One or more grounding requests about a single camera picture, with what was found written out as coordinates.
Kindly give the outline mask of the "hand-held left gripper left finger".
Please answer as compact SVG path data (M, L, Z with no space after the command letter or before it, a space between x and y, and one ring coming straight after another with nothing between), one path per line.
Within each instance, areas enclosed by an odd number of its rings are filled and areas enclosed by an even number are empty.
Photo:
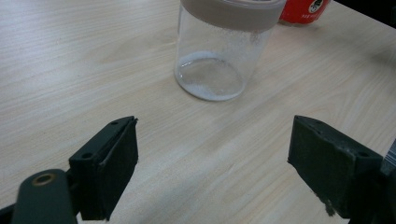
M138 162L137 118L109 122L69 159L73 197L84 220L108 220Z

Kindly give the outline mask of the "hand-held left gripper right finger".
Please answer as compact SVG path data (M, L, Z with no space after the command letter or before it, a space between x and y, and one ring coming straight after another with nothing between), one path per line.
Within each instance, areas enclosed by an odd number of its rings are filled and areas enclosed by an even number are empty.
M332 126L304 116L293 119L288 163L327 205L343 218L364 214L371 181L383 157Z

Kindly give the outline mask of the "white bag with red label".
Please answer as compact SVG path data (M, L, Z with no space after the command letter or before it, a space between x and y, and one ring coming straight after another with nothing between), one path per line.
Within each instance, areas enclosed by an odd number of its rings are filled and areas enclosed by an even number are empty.
M287 0L280 21L306 25L316 21L331 0Z

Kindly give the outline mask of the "clear jar with beige lid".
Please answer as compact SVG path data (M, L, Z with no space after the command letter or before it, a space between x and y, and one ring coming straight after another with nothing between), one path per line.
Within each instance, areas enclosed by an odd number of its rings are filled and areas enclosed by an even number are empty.
M175 78L189 94L226 101L246 87L286 0L180 0Z

